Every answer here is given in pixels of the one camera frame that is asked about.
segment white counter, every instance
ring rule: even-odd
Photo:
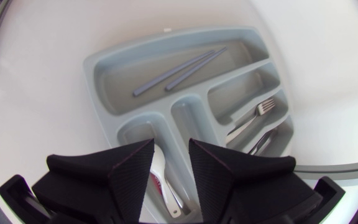
[[[358,162],[358,1],[15,0],[0,29],[0,186],[14,174],[32,186],[50,154],[115,147],[93,111],[85,57],[199,26],[259,30],[291,103],[298,164]],[[18,222],[1,197],[0,206]]]

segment chopstick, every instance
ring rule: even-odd
[[[208,57],[207,59],[205,59],[204,61],[200,62],[199,64],[195,65],[193,68],[191,68],[189,71],[185,72],[183,75],[181,75],[180,77],[178,77],[176,80],[172,81],[171,83],[169,83],[166,87],[165,90],[170,91],[173,87],[177,86],[179,83],[181,83],[184,79],[186,79],[187,77],[189,77],[190,75],[192,75],[193,73],[195,73],[197,70],[199,70],[200,68],[202,68],[204,65],[206,65],[208,62],[212,61],[214,58],[216,58],[217,56],[219,56],[221,53],[223,53],[225,50],[227,49],[227,47],[222,48],[221,50],[215,52],[214,54],[212,54],[210,57]]]
[[[148,83],[142,85],[141,87],[137,88],[134,90],[134,96],[139,96],[140,94],[142,94],[144,91],[148,90],[149,88],[152,88],[154,85],[156,85],[157,83],[161,82],[162,80],[170,77],[171,75],[175,74],[176,72],[179,72],[180,70],[184,69],[185,67],[191,65],[192,63],[197,62],[198,60],[201,60],[202,58],[205,58],[206,56],[211,55],[212,53],[214,53],[214,50],[210,50],[209,52],[206,52],[202,55],[199,55],[193,59],[190,59],[189,61],[176,66],[175,68],[155,77],[154,79],[152,79],[151,81],[149,81]]]

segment tray compartment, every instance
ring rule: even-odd
[[[178,100],[173,104],[171,114],[186,146],[189,138],[218,144],[199,97],[186,96]]]
[[[221,124],[232,122],[231,115],[261,96],[280,86],[278,74],[272,63],[230,79],[208,91],[211,111]]]
[[[280,157],[283,156],[293,136],[293,125],[291,118],[287,118],[283,123],[276,127],[277,135],[272,139],[272,142],[256,156],[264,157]]]
[[[258,116],[243,132],[227,144],[227,148],[249,152],[267,131],[278,126],[287,118],[288,104],[284,92],[279,91],[272,98],[275,100],[276,106],[266,114]],[[235,129],[250,120],[255,115],[255,109],[256,107],[245,112]]]
[[[178,218],[172,218],[166,209],[162,196],[159,195],[149,178],[146,194],[167,223],[183,223],[190,217],[192,220],[201,217],[194,179],[189,173],[185,160],[180,159],[182,154],[177,148],[174,137],[162,115],[158,113],[141,115],[126,123],[118,131],[117,137],[120,145],[154,138],[155,143],[163,151],[166,162],[165,176],[191,211],[188,215],[182,214]]]
[[[209,50],[227,50],[172,91],[165,86],[189,68],[172,75],[138,97],[132,92],[151,79]],[[268,58],[267,49],[252,29],[211,29],[165,34],[160,38],[107,49],[91,59],[95,90],[106,109],[123,114],[153,100]]]

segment metal fork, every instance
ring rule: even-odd
[[[245,130],[258,116],[262,116],[263,114],[269,112],[275,106],[274,100],[269,98],[258,104],[255,110],[255,116],[247,121],[245,124],[235,129],[232,133],[226,136],[225,142],[228,144],[233,139],[235,139],[243,130]]]

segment cutlery tray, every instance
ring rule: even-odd
[[[133,96],[136,88],[167,70],[223,47],[225,52],[172,91],[165,91],[165,86],[187,68]],[[259,156],[289,153],[293,127],[288,101],[274,62],[253,28],[209,27],[152,35],[89,56],[84,70],[111,147],[154,138],[165,155],[165,176],[191,212],[172,218],[150,179],[144,207],[159,223],[202,221],[189,138],[248,152],[267,131],[276,129],[277,135]],[[225,137],[268,98],[276,107],[226,145]]]

